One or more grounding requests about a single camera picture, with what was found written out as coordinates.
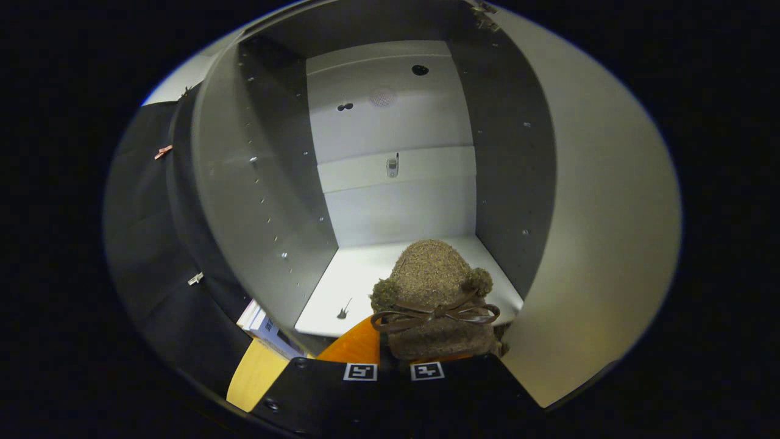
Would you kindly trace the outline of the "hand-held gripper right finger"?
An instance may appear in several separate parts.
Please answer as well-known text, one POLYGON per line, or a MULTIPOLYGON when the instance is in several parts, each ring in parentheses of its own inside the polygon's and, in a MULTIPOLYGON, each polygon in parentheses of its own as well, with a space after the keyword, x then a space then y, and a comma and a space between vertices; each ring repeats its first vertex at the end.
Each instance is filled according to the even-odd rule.
POLYGON ((524 438, 544 417, 496 355, 412 363, 393 395, 398 438, 524 438))

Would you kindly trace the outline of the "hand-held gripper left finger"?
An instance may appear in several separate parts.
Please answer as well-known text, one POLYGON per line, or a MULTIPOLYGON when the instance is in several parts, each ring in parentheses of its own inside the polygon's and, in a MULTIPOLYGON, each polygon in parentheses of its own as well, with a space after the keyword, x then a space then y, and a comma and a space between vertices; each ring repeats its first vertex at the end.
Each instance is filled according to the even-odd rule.
POLYGON ((252 415, 300 438, 369 438, 387 367, 369 317, 315 359, 295 357, 252 408, 252 415))

